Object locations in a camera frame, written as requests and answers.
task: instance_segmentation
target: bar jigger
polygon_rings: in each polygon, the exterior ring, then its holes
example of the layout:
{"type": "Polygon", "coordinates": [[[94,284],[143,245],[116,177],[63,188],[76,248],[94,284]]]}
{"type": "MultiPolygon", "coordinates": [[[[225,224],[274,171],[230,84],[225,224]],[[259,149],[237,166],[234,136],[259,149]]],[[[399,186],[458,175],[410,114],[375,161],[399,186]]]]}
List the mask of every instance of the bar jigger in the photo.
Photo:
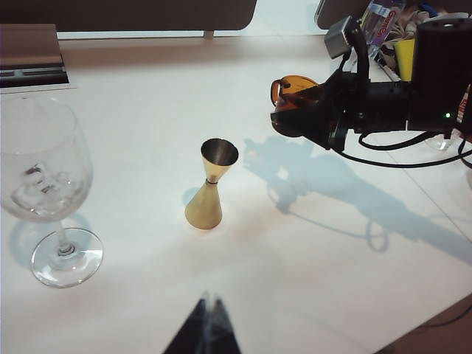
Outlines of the bar jigger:
{"type": "Polygon", "coordinates": [[[199,229],[212,229],[221,222],[218,181],[237,161],[237,148],[224,139],[206,140],[201,146],[206,180],[185,208],[188,222],[199,229]]]}

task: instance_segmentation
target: empty wine glass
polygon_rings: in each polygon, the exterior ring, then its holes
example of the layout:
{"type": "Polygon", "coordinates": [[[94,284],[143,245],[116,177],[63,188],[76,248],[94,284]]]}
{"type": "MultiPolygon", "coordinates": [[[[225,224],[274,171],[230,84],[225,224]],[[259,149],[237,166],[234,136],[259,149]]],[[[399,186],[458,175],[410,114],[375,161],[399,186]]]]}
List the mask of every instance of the empty wine glass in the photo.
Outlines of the empty wine glass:
{"type": "Polygon", "coordinates": [[[86,199],[92,167],[72,110],[49,98],[1,101],[1,205],[17,218],[55,223],[36,246],[33,274],[43,284],[68,288],[97,271],[103,247],[85,229],[61,221],[86,199]]]}

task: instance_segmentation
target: black cable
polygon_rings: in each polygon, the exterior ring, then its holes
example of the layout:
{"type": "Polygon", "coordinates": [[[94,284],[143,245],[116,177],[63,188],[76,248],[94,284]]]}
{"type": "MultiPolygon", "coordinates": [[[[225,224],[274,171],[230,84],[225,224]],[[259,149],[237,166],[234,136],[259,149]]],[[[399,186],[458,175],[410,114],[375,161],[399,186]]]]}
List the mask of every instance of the black cable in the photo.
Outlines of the black cable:
{"type": "Polygon", "coordinates": [[[447,326],[450,325],[451,323],[455,321],[459,321],[462,317],[467,315],[470,311],[472,310],[472,305],[469,306],[464,312],[462,312],[460,315],[454,317],[453,319],[449,319],[446,322],[440,322],[440,323],[434,323],[434,324],[422,324],[418,328],[433,328],[433,327],[442,327],[442,326],[447,326]]]}
{"type": "MultiPolygon", "coordinates": [[[[461,144],[461,145],[459,146],[459,148],[457,149],[457,152],[458,152],[459,154],[462,154],[462,150],[464,150],[464,145],[463,145],[463,144],[461,144]]],[[[469,161],[465,161],[463,158],[461,158],[461,161],[462,161],[462,163],[463,163],[465,166],[467,166],[467,167],[469,167],[470,169],[472,169],[472,163],[470,163],[469,161]]]]}
{"type": "MultiPolygon", "coordinates": [[[[461,144],[459,146],[459,149],[461,149],[461,151],[464,149],[464,145],[465,145],[465,139],[461,142],[461,144]]],[[[437,166],[437,165],[440,165],[440,164],[447,164],[447,163],[452,162],[452,161],[463,159],[466,156],[472,155],[472,150],[469,150],[466,153],[461,153],[459,155],[449,157],[448,159],[432,161],[432,162],[423,162],[421,164],[387,164],[386,162],[377,162],[377,161],[370,161],[370,160],[360,159],[358,157],[347,155],[346,153],[343,153],[342,151],[337,151],[337,150],[334,150],[334,151],[337,154],[341,155],[342,157],[344,157],[346,159],[349,159],[349,160],[353,160],[355,162],[360,162],[362,164],[371,164],[371,165],[380,166],[380,167],[391,167],[391,168],[419,168],[419,167],[437,166]]]]}
{"type": "Polygon", "coordinates": [[[361,136],[359,137],[359,144],[364,146],[365,148],[371,149],[371,150],[378,150],[378,151],[390,151],[390,150],[397,150],[401,148],[406,148],[408,146],[415,145],[419,142],[423,142],[426,139],[432,138],[433,136],[439,135],[441,133],[435,133],[432,131],[426,131],[425,133],[422,133],[414,138],[411,138],[410,140],[406,140],[405,142],[399,142],[397,144],[392,144],[392,145],[371,145],[368,144],[364,141],[364,139],[369,135],[370,133],[362,133],[361,136]]]}
{"type": "Polygon", "coordinates": [[[350,58],[350,56],[351,56],[351,52],[352,52],[352,51],[349,51],[349,52],[347,52],[347,53],[344,53],[344,55],[342,56],[341,64],[339,64],[338,70],[342,70],[342,68],[344,67],[345,63],[349,60],[349,58],[350,58]]]}

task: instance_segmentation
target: plastic bottle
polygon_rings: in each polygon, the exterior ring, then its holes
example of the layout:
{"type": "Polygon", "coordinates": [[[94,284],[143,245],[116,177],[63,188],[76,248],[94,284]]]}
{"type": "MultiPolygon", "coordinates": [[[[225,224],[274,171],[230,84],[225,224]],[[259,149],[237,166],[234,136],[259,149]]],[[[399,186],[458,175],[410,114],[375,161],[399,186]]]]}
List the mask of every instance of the plastic bottle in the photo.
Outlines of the plastic bottle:
{"type": "Polygon", "coordinates": [[[367,6],[361,28],[371,58],[377,55],[404,7],[405,0],[372,0],[367,6]]]}

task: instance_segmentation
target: white table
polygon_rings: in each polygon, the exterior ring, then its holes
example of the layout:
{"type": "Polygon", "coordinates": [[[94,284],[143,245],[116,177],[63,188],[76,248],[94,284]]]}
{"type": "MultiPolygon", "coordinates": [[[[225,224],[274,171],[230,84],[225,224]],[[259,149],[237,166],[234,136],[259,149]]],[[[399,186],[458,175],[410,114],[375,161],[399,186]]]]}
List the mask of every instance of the white table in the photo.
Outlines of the white table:
{"type": "MultiPolygon", "coordinates": [[[[2,212],[4,354],[161,353],[205,291],[244,353],[373,353],[472,291],[470,171],[365,166],[272,129],[272,80],[330,75],[321,36],[60,46],[77,88],[38,94],[79,117],[94,184],[66,225],[96,232],[105,257],[82,285],[48,288],[27,262],[51,227],[2,212]],[[201,231],[184,207],[216,136],[240,159],[220,182],[221,224],[201,231]]],[[[403,157],[356,139],[353,155],[403,157]]],[[[410,151],[436,157],[426,148],[410,151]]]]}

